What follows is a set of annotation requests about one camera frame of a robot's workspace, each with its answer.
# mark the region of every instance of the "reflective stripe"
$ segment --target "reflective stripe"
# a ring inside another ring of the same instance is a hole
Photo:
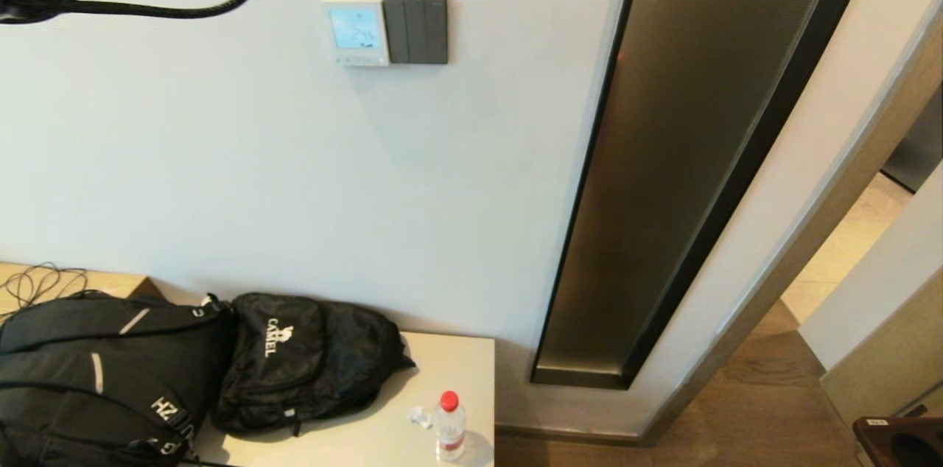
[[[131,330],[131,327],[135,326],[135,324],[139,322],[142,318],[144,318],[144,316],[146,316],[148,312],[151,312],[151,309],[144,309],[141,312],[139,312],[138,315],[132,318],[131,321],[128,322],[126,326],[122,327],[121,330],[118,331],[118,334],[127,333],[129,330]]]
[[[101,396],[105,392],[105,374],[102,373],[102,357],[98,353],[91,354],[91,365],[95,367],[95,393]]]

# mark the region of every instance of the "thermostat display screen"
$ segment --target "thermostat display screen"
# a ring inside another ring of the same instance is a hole
[[[330,13],[338,49],[380,48],[380,24],[373,8],[331,8]]]

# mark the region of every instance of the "thermostat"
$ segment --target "thermostat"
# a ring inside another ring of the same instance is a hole
[[[382,0],[327,0],[334,61],[344,66],[388,66],[390,48]]]

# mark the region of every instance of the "white wall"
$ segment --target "white wall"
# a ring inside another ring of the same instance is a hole
[[[825,370],[851,353],[943,267],[943,165],[799,333]]]
[[[334,67],[316,1],[2,30],[0,259],[151,273],[192,292],[312,292],[381,306],[408,329],[499,337],[501,422],[629,434],[781,247],[930,4],[852,0],[621,393],[525,383],[617,0],[454,0],[454,63],[390,70]]]

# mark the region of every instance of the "bottle label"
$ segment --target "bottle label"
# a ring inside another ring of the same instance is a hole
[[[458,439],[452,441],[452,443],[442,443],[442,441],[439,441],[438,448],[451,452],[457,450],[458,447],[461,447],[462,443],[465,443],[465,432],[462,432],[461,436],[458,436]]]

